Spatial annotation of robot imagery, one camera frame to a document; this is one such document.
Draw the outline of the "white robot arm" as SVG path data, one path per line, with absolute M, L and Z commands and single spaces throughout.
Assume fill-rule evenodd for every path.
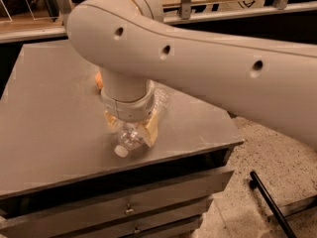
M 86 60 L 159 81 L 317 148 L 313 45 L 175 28 L 159 0 L 86 0 L 66 30 Z

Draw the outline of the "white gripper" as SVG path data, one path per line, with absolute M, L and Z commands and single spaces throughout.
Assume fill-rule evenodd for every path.
M 101 90 L 101 98 L 105 104 L 107 127 L 112 133 L 121 129 L 122 121 L 142 121 L 139 123 L 138 132 L 149 147 L 155 144 L 159 119 L 154 110 L 155 85 L 151 80 L 130 81 L 114 86 L 107 83 Z

